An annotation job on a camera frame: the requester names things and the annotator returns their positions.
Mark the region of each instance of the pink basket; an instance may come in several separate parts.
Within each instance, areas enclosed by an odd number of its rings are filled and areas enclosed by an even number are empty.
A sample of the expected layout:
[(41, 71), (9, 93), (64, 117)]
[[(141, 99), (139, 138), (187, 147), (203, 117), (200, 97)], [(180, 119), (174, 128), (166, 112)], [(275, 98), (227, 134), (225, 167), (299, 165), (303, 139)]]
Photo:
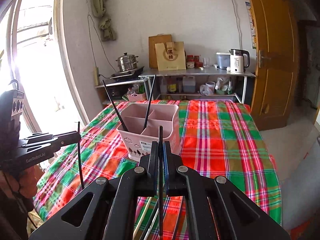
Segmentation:
[(119, 125), (117, 130), (129, 153), (129, 158), (139, 161), (140, 157), (151, 152), (151, 144), (158, 141), (159, 126), (163, 127), (163, 141), (170, 141), (171, 150), (179, 154), (181, 150), (179, 137), (179, 107), (177, 105), (151, 104), (148, 124), (143, 125), (148, 104), (131, 104), (120, 115), (128, 129)]
[(128, 95), (128, 99), (129, 99), (130, 102), (146, 101), (147, 100), (147, 96), (146, 96), (146, 93), (133, 94), (133, 95)]

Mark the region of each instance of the red green checkered tablecloth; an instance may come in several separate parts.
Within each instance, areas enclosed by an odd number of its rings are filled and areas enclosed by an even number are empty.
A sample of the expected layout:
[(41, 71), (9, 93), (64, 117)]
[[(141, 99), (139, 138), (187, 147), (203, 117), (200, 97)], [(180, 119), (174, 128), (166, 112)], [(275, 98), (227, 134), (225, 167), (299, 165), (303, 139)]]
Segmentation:
[[(231, 102), (153, 101), (154, 104), (179, 105), (180, 143), (185, 166), (201, 175), (226, 176), (276, 222), (281, 223), (281, 195), (273, 157), (266, 150), (248, 107)], [(127, 104), (120, 103), (119, 111)], [(105, 108), (82, 131), (81, 161), (85, 185), (95, 178), (113, 179), (137, 166), (116, 128), (119, 119), (112, 106)], [(76, 146), (68, 146), (38, 182), (34, 205), (45, 221), (81, 191)], [(139, 198), (136, 224), (147, 198)], [(144, 229), (156, 203), (152, 199), (137, 237)], [(164, 200), (164, 239), (171, 239), (181, 197)], [(183, 206), (177, 239), (187, 239)], [(155, 223), (149, 239), (157, 238)]]

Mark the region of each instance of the stainless steel pot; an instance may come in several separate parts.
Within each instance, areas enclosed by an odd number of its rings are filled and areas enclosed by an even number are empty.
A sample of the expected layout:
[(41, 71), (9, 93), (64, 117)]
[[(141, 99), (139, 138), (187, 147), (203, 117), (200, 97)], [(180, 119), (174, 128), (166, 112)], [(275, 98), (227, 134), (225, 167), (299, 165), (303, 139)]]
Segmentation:
[(138, 68), (137, 57), (133, 54), (124, 53), (123, 56), (119, 57), (116, 62), (118, 62), (118, 68), (120, 72), (132, 70)]

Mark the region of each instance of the glass cup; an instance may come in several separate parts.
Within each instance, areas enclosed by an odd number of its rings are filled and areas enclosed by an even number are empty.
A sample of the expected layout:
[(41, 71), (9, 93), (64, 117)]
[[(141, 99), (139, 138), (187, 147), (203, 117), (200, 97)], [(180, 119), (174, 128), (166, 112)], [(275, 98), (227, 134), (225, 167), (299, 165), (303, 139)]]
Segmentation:
[(210, 67), (210, 58), (209, 57), (203, 58), (203, 67)]

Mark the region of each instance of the white kettle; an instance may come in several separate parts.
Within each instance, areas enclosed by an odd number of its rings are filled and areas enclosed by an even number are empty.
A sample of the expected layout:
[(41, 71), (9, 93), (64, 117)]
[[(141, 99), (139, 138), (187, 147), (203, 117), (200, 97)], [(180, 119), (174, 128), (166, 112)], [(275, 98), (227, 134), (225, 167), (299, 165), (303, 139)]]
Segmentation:
[[(244, 69), (250, 65), (250, 54), (246, 50), (232, 49), (230, 50), (230, 72), (233, 74), (243, 74)], [(247, 55), (247, 65), (244, 65), (244, 56)]]

